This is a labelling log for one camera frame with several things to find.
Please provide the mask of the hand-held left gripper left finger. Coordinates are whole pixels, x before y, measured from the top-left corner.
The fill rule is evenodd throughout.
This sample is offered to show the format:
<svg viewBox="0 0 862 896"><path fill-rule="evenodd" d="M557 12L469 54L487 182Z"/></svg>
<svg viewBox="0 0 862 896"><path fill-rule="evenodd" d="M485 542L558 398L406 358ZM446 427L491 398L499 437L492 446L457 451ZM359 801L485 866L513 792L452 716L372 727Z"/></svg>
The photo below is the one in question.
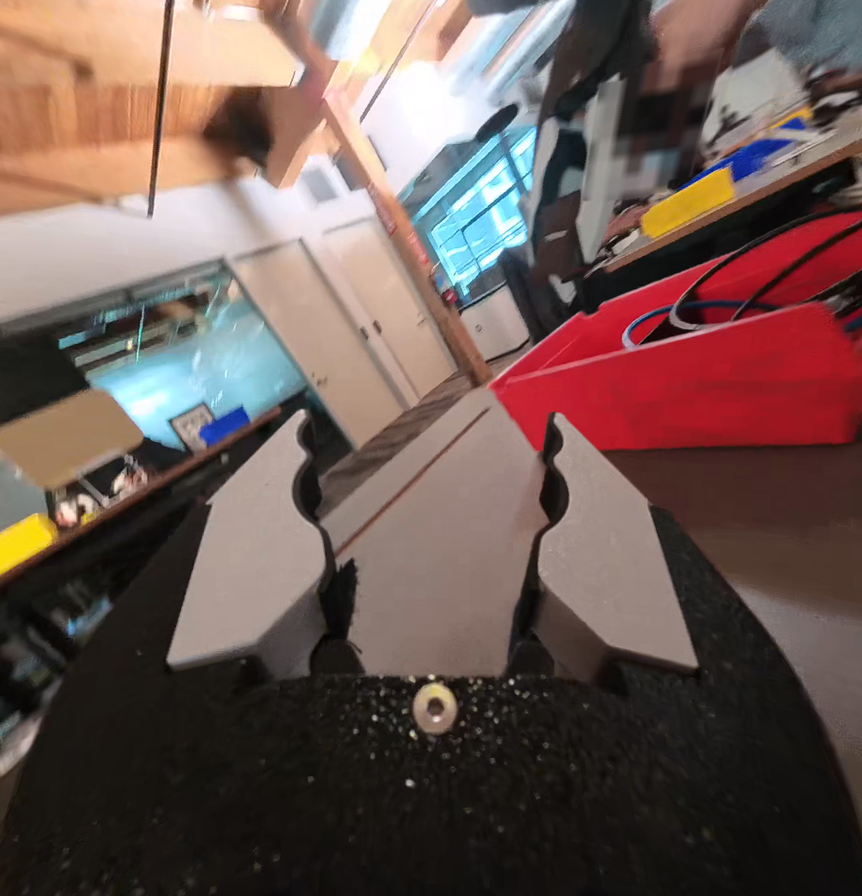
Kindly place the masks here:
<svg viewBox="0 0 862 896"><path fill-rule="evenodd" d="M313 420L297 410L209 500L173 670L254 659L276 680L305 678L321 644L347 642L357 568L337 566L318 519L314 452Z"/></svg>

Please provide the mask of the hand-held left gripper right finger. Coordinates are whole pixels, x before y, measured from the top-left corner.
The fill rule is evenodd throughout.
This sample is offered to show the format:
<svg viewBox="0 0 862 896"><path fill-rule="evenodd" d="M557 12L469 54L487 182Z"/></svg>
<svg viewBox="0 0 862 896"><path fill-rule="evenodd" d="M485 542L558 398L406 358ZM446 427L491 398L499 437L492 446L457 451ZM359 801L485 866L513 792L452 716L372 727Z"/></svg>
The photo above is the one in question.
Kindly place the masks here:
<svg viewBox="0 0 862 896"><path fill-rule="evenodd" d="M556 675L600 684L621 662L700 668L649 499L560 412L549 415L539 504L512 622L512 661L530 644Z"/></svg>

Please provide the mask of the red plastic bin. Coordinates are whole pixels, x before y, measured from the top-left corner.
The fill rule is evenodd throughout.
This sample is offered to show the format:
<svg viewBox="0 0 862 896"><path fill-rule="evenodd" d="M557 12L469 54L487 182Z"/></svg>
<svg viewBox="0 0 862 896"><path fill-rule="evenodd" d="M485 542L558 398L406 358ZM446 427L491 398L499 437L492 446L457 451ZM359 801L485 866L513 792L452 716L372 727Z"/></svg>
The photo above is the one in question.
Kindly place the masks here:
<svg viewBox="0 0 862 896"><path fill-rule="evenodd" d="M862 204L575 315L492 381L528 442L601 452L842 444L862 425Z"/></svg>

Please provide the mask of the person's right forearm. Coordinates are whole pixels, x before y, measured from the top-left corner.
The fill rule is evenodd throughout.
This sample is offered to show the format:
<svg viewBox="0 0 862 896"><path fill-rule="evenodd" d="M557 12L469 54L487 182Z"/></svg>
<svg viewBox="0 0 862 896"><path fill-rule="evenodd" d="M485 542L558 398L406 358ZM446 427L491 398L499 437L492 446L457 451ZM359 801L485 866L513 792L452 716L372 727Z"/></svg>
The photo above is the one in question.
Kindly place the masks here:
<svg viewBox="0 0 862 896"><path fill-rule="evenodd" d="M769 1L743 28L734 67L769 49L800 71L862 71L862 1Z"/></svg>

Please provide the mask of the long wooden table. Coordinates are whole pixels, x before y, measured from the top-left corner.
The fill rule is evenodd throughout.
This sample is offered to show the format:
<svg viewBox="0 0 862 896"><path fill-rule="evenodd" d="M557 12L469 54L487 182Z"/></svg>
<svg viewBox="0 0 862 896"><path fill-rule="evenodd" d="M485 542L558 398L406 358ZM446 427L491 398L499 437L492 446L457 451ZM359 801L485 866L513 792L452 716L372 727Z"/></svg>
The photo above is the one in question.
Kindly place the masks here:
<svg viewBox="0 0 862 896"><path fill-rule="evenodd" d="M144 503L152 496L159 496L167 492L176 482L179 482L188 476L199 472L214 462L219 462L222 456L228 454L232 448L240 442L245 441L257 434L262 434L270 424L274 423L281 415L282 406L276 405L251 421L247 426L241 427L232 434L222 439L217 444L211 446L208 450L197 456L192 456L184 463L169 470L168 472L159 474L154 480L150 481L145 487L134 492L131 497L124 498L116 504L112 504L100 514L87 523L80 525L71 532L62 532L51 545L42 548L29 558L24 559L20 564L12 567L5 573L0 574L0 589L5 588L10 582L22 576L26 570L35 568L44 563L55 554L68 549L74 543L85 539L87 536L99 529L102 529L112 520L128 513L134 506Z"/></svg>

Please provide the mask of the small blue storage bin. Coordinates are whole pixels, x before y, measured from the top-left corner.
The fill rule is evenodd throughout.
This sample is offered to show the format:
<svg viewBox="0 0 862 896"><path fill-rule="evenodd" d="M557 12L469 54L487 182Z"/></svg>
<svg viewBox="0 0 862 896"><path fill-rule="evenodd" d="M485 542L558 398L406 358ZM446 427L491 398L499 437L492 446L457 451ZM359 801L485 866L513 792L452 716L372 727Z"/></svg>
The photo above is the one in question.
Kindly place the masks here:
<svg viewBox="0 0 862 896"><path fill-rule="evenodd" d="M225 439L233 436L239 431L246 429L251 424L251 418L244 406L238 406L235 409L215 418L214 420L204 424L198 432L198 436L207 448L216 446Z"/></svg>

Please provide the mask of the framed picture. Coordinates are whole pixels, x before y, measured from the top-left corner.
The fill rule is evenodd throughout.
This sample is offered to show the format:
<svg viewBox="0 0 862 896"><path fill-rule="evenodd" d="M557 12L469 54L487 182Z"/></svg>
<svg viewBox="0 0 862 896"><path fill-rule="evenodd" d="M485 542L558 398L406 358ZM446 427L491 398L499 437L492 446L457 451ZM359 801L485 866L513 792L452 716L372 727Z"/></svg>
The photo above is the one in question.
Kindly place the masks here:
<svg viewBox="0 0 862 896"><path fill-rule="evenodd" d="M212 424L213 421L212 410L207 404L201 402L171 418L169 425L189 452L200 454L208 449L201 430Z"/></svg>

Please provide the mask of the small yellow storage bin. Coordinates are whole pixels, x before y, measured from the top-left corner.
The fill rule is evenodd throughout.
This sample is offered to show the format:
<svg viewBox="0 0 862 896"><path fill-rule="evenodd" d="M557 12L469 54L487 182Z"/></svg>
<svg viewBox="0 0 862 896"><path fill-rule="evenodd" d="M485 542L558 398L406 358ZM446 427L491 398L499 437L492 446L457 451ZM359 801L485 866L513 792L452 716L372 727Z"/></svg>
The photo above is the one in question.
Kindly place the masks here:
<svg viewBox="0 0 862 896"><path fill-rule="evenodd" d="M56 524L42 514L35 513L0 532L0 576L24 564L55 543Z"/></svg>
<svg viewBox="0 0 862 896"><path fill-rule="evenodd" d="M715 168L652 205L640 218L639 229L645 238L660 238L731 202L735 196L732 169Z"/></svg>

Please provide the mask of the blue flat bin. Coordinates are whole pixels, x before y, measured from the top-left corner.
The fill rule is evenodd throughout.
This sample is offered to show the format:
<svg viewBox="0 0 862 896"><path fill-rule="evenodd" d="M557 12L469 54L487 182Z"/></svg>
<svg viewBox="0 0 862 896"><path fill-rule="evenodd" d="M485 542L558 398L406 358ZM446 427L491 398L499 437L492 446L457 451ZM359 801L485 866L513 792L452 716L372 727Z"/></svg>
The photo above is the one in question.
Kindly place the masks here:
<svg viewBox="0 0 862 896"><path fill-rule="evenodd" d="M762 170L766 162L781 151L789 150L804 141L811 118L799 114L786 118L778 126L768 129L766 136L751 140L741 148L715 161L695 175L684 186L691 186L707 175L728 168L734 182L739 182Z"/></svg>

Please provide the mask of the brown cardboard board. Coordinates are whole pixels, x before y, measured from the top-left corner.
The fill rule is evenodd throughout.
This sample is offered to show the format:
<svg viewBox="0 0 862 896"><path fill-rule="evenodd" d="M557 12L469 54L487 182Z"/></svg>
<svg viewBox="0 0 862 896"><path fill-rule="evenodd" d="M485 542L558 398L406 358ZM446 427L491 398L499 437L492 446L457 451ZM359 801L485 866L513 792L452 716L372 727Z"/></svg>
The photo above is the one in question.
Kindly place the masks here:
<svg viewBox="0 0 862 896"><path fill-rule="evenodd" d="M109 392L88 388L0 426L0 452L54 490L139 448L144 434Z"/></svg>

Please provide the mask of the white double door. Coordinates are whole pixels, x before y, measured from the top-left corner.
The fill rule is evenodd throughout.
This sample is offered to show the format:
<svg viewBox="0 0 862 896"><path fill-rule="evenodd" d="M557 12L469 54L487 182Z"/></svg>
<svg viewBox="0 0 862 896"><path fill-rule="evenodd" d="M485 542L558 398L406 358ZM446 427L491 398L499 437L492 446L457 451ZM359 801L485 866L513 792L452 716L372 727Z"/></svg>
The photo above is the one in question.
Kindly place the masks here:
<svg viewBox="0 0 862 896"><path fill-rule="evenodd" d="M374 218L305 230L232 268L354 448L456 371Z"/></svg>

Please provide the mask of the white recycling cabinet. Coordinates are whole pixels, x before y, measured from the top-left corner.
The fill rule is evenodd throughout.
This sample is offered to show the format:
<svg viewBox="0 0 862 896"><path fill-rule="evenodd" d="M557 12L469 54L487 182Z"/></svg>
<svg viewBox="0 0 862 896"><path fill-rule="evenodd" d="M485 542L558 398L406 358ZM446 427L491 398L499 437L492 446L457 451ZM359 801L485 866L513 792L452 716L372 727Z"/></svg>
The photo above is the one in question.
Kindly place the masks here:
<svg viewBox="0 0 862 896"><path fill-rule="evenodd" d="M526 322L505 281L470 301L460 309L459 316L486 361L513 353L530 340Z"/></svg>

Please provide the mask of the wooden post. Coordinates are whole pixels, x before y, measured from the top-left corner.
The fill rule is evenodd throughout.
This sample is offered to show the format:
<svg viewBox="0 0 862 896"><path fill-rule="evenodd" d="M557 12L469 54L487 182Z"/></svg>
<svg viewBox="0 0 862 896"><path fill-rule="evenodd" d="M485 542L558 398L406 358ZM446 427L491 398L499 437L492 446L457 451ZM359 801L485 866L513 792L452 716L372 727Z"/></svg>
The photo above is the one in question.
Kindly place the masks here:
<svg viewBox="0 0 862 896"><path fill-rule="evenodd" d="M388 240L403 263L437 331L470 385L479 387L492 379L483 355L477 349L458 313L441 298L433 277L433 266L405 209L392 191L380 157L364 134L346 97L329 91L322 97L322 117L338 141L348 163L364 183Z"/></svg>

